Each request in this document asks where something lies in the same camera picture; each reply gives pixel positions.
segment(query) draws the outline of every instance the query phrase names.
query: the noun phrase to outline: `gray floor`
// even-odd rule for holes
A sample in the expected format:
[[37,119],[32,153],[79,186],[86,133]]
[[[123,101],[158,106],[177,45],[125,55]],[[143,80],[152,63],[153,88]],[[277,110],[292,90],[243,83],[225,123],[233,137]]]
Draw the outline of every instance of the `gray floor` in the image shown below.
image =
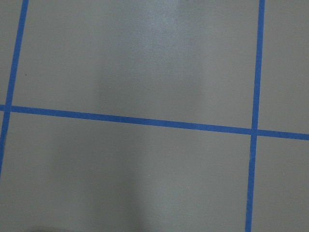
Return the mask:
[[[0,104],[20,8],[0,0]],[[308,11],[266,2],[260,129],[309,134]],[[257,20],[257,0],[30,0],[13,105],[251,128]],[[0,231],[244,232],[249,154],[249,135],[11,113]],[[309,230],[308,154],[258,137],[252,232]]]

